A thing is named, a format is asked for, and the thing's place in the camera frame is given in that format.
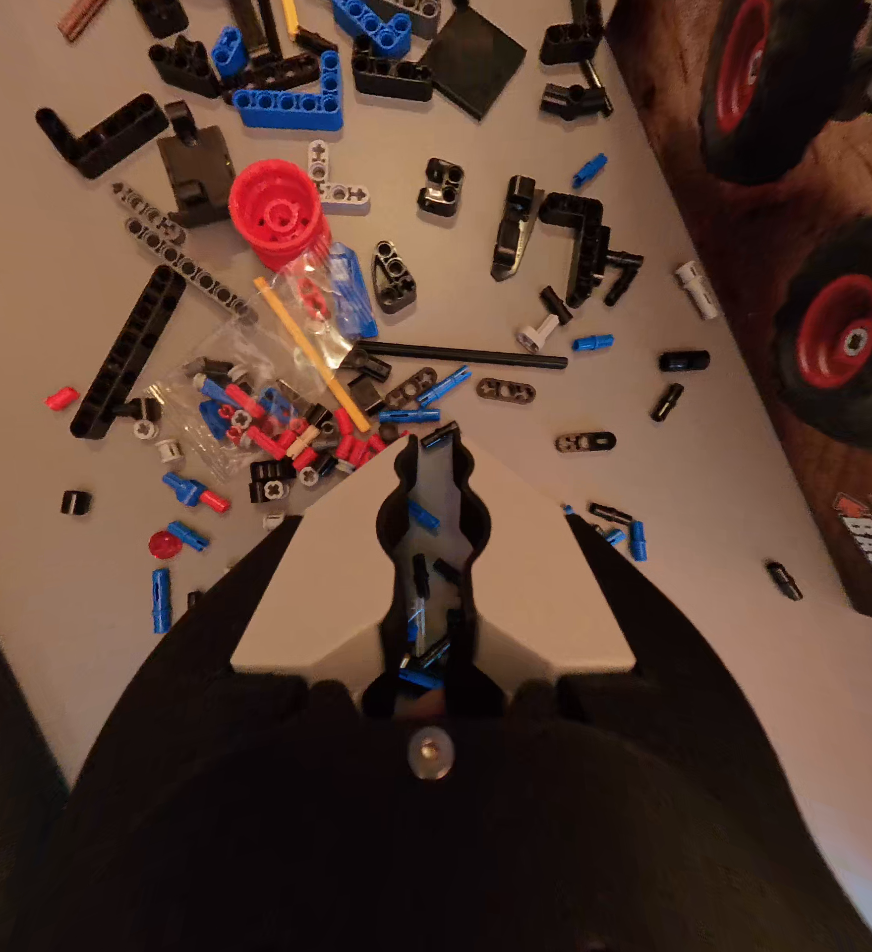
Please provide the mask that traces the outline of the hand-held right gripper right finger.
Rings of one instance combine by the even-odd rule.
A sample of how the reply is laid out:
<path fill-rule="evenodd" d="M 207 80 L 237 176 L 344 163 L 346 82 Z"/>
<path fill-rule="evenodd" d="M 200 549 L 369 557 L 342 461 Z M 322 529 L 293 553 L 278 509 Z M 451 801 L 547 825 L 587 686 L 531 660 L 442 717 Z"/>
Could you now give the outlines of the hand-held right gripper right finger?
<path fill-rule="evenodd" d="M 470 551 L 446 669 L 448 714 L 494 718 L 525 684 L 633 671 L 634 652 L 574 531 L 588 523 L 484 449 L 461 437 L 451 446 Z"/>

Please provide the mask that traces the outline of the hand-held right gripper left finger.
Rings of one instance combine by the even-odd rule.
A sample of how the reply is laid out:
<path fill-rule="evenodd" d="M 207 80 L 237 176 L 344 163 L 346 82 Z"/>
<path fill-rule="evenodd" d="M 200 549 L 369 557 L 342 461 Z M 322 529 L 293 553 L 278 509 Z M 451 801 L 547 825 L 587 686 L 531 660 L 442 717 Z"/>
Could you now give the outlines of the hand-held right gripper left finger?
<path fill-rule="evenodd" d="M 416 485 L 416 438 L 287 520 L 287 547 L 234 650 L 241 674 L 342 684 L 362 712 L 391 718 L 406 655 L 408 571 L 400 545 Z"/>

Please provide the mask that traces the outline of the grey desk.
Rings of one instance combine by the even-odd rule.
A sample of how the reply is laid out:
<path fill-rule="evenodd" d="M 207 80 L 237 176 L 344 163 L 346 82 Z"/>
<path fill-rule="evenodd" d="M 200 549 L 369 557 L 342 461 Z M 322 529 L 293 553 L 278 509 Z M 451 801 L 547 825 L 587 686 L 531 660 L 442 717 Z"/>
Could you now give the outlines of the grey desk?
<path fill-rule="evenodd" d="M 690 617 L 763 721 L 816 840 L 872 925 L 872 619 L 848 605 L 730 327 L 704 321 L 673 277 L 696 253 L 609 48 L 596 69 L 614 101 L 606 121 L 561 125 L 538 114 L 541 36 L 565 2 L 474 2 L 525 47 L 482 122 L 441 95 L 429 104 L 358 97 L 345 55 L 345 127 L 334 173 L 368 188 L 365 217 L 333 217 L 334 235 L 368 268 L 393 239 L 418 302 L 382 338 L 486 350 L 514 347 L 563 289 L 571 241 L 537 228 L 516 277 L 489 277 L 510 175 L 565 189 L 598 152 L 594 193 L 618 245 L 645 257 L 616 308 L 585 305 L 575 334 L 614 347 L 533 372 L 519 412 L 472 386 L 446 402 L 466 440 L 557 503 L 618 506 L 644 521 L 642 572 Z M 263 535 L 245 489 L 215 516 L 177 504 L 157 450 L 116 425 L 74 438 L 71 413 L 44 399 L 85 391 L 154 265 L 123 232 L 109 184 L 173 205 L 151 143 L 94 182 L 38 128 L 51 108 L 82 133 L 143 92 L 178 97 L 148 61 L 152 41 L 131 2 L 109 2 L 73 45 L 57 30 L 69 2 L 0 2 L 0 648 L 65 779 L 78 772 L 110 709 L 155 645 L 146 548 L 176 517 L 207 533 L 204 555 L 173 562 L 177 594 L 209 587 Z M 85 517 L 60 513 L 66 489 L 90 491 Z"/>

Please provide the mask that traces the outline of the clear bag of toy parts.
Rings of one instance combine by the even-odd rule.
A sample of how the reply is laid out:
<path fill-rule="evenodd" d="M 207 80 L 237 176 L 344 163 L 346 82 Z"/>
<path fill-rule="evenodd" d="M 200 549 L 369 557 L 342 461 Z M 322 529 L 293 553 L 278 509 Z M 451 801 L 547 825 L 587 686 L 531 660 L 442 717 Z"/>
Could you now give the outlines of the clear bag of toy parts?
<path fill-rule="evenodd" d="M 372 395 L 362 392 L 391 368 L 357 347 L 379 329 L 356 252 L 332 242 L 325 256 L 301 256 L 264 279 L 370 422 Z M 146 390 L 185 458 L 216 482 L 258 459 L 294 464 L 343 409 L 257 290 L 250 303 L 257 324 L 226 319 Z"/>

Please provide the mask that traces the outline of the yellow toy axle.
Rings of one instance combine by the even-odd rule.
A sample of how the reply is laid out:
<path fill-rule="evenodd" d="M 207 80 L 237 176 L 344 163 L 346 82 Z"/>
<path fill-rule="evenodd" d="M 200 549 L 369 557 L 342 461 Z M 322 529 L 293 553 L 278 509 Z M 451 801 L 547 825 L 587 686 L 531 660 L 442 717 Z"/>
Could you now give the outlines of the yellow toy axle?
<path fill-rule="evenodd" d="M 298 349 L 302 351 L 315 371 L 322 377 L 325 386 L 336 398 L 341 408 L 347 411 L 352 422 L 354 422 L 358 430 L 362 433 L 371 432 L 371 422 L 367 420 L 365 415 L 358 408 L 357 404 L 350 396 L 348 390 L 346 390 L 344 386 L 337 380 L 334 371 L 332 371 L 327 363 L 323 360 L 321 353 L 315 348 L 315 346 L 311 343 L 311 340 L 294 320 L 278 294 L 273 290 L 272 286 L 263 277 L 255 278 L 254 286 L 256 287 L 260 296 L 263 297 L 263 300 L 274 311 L 275 315 L 279 318 L 288 333 L 290 333 L 291 337 L 298 346 Z"/>

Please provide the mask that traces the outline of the black long toy axle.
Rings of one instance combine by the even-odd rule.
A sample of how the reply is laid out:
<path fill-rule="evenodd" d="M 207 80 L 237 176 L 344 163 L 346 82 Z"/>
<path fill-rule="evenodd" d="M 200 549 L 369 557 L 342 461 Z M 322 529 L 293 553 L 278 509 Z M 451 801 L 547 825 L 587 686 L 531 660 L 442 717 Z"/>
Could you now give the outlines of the black long toy axle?
<path fill-rule="evenodd" d="M 393 357 L 398 359 L 417 359 L 438 362 L 476 363 L 525 367 L 539 370 L 563 371 L 569 360 L 563 356 L 531 354 L 526 352 L 485 351 L 465 348 L 434 347 L 383 342 L 380 340 L 359 340 L 357 347 L 372 356 Z"/>

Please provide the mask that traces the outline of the black straight toy beam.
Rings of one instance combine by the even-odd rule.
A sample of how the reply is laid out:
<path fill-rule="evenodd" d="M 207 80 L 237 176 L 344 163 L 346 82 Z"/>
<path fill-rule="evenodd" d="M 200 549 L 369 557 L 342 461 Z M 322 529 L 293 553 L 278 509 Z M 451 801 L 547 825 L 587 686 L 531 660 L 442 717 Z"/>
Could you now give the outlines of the black straight toy beam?
<path fill-rule="evenodd" d="M 100 440 L 109 432 L 180 303 L 184 279 L 159 265 L 121 328 L 70 424 L 74 438 Z"/>

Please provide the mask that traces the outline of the grey long toy beam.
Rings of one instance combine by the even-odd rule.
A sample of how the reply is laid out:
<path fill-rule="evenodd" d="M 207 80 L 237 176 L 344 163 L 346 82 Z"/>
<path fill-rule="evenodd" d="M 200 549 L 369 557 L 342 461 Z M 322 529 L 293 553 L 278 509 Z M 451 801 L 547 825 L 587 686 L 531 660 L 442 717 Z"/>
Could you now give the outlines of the grey long toy beam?
<path fill-rule="evenodd" d="M 115 201 L 126 214 L 125 232 L 137 246 L 148 251 L 162 265 L 170 268 L 204 298 L 246 327 L 257 324 L 259 315 L 249 300 L 234 287 L 204 268 L 188 251 L 186 231 L 129 184 L 110 184 Z"/>

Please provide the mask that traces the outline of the red toy wheel rim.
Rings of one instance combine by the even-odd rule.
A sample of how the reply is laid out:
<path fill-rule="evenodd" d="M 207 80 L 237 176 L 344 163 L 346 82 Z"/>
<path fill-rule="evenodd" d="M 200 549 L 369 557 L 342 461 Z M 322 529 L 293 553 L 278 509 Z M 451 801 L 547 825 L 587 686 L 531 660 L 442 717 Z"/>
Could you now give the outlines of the red toy wheel rim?
<path fill-rule="evenodd" d="M 235 178 L 228 210 L 264 268 L 279 272 L 301 256 L 325 256 L 331 231 L 304 169 L 281 159 L 253 162 Z"/>

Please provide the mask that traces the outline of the black toy truck box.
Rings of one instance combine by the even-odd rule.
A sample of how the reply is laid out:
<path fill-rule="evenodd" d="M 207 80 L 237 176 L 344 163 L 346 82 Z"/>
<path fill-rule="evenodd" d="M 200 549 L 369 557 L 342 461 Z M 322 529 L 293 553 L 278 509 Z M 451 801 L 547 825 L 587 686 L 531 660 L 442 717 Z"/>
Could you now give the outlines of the black toy truck box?
<path fill-rule="evenodd" d="M 847 596 L 872 617 L 872 2 L 616 2 L 607 32 Z"/>

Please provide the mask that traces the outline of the black toy fairing panel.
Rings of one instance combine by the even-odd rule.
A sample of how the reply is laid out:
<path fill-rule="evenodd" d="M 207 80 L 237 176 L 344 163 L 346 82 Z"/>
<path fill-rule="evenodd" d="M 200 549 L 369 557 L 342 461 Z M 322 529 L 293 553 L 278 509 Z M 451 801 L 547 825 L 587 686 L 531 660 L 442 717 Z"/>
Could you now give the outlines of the black toy fairing panel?
<path fill-rule="evenodd" d="M 167 103 L 165 111 L 173 134 L 157 142 L 177 204 L 171 220 L 187 230 L 228 220 L 236 175 L 221 129 L 198 128 L 185 101 Z"/>

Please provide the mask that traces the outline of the blue angled toy beam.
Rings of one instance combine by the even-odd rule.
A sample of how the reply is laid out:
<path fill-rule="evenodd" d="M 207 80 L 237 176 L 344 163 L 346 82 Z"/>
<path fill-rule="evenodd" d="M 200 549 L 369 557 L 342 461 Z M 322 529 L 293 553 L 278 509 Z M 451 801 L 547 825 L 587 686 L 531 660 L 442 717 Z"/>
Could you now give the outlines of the blue angled toy beam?
<path fill-rule="evenodd" d="M 227 93 L 247 127 L 337 132 L 344 126 L 340 56 L 301 54 L 249 69 Z"/>
<path fill-rule="evenodd" d="M 361 1 L 331 1 L 335 22 L 353 38 L 365 36 L 377 57 L 401 60 L 410 52 L 412 21 L 397 10 L 386 19 Z"/>

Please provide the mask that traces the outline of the black flat toy tile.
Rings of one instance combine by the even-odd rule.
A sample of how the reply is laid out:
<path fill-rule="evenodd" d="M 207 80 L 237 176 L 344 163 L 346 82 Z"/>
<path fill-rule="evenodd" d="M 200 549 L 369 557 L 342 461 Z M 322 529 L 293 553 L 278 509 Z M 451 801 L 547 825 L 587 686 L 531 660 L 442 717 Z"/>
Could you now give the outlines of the black flat toy tile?
<path fill-rule="evenodd" d="M 418 65 L 435 89 L 481 122 L 521 67 L 525 48 L 484 17 L 470 2 L 454 10 L 429 43 Z"/>

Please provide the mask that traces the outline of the brown toy axle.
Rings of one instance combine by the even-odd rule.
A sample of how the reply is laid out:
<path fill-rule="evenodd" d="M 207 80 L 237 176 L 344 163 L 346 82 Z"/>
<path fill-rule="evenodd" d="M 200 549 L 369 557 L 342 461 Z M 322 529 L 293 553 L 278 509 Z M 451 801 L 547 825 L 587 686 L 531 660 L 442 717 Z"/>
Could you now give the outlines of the brown toy axle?
<path fill-rule="evenodd" d="M 73 1 L 57 23 L 57 30 L 68 44 L 74 44 L 109 1 Z"/>

